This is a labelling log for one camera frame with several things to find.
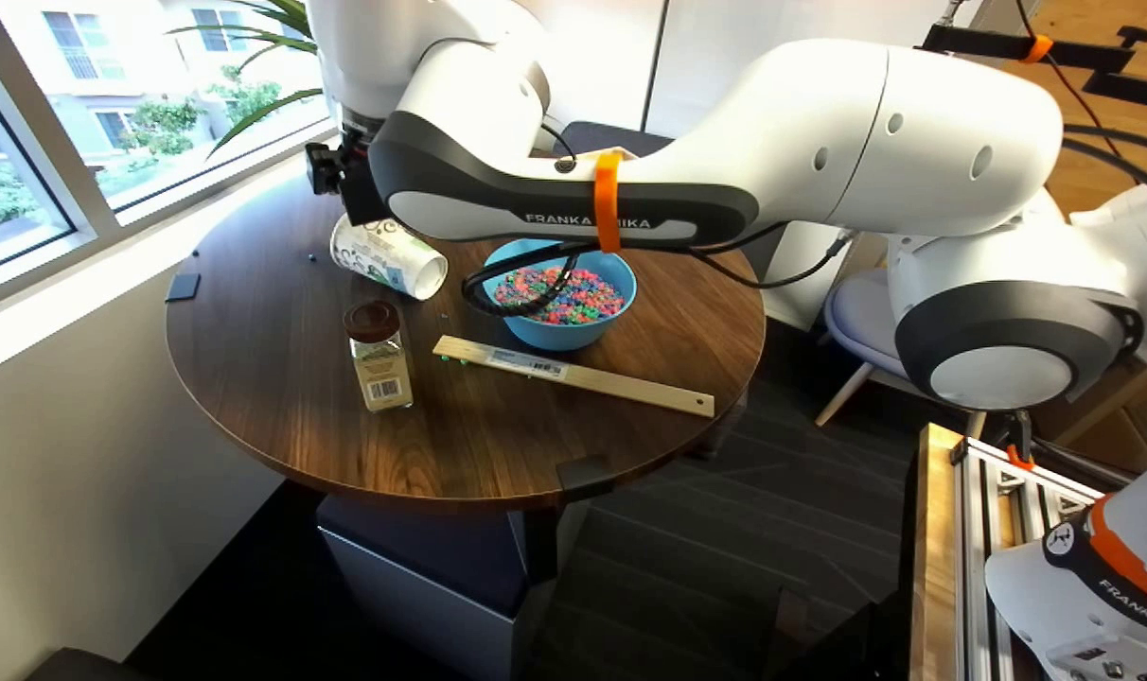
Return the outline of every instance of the dark carpet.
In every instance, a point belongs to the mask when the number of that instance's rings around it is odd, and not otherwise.
[[[583,505],[520,679],[802,679],[903,587],[918,433],[962,415],[884,385],[817,433],[855,364],[772,325],[716,457]],[[319,492],[281,484],[129,654],[153,681],[459,679],[373,630],[316,533]]]

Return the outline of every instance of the bowl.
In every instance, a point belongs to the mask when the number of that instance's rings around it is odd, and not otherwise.
[[[542,248],[554,248],[554,243],[551,240],[512,240],[489,254],[489,265],[514,257],[514,254],[542,252]],[[604,252],[580,254],[575,268],[604,278],[618,292],[621,307],[611,320],[562,325],[562,323],[542,323],[542,316],[508,316],[505,320],[508,332],[537,352],[580,352],[580,350],[604,342],[605,328],[618,325],[618,320],[624,320],[642,296],[638,268],[621,254],[604,254]],[[508,286],[508,278],[486,282],[486,292],[495,298],[500,286]]]

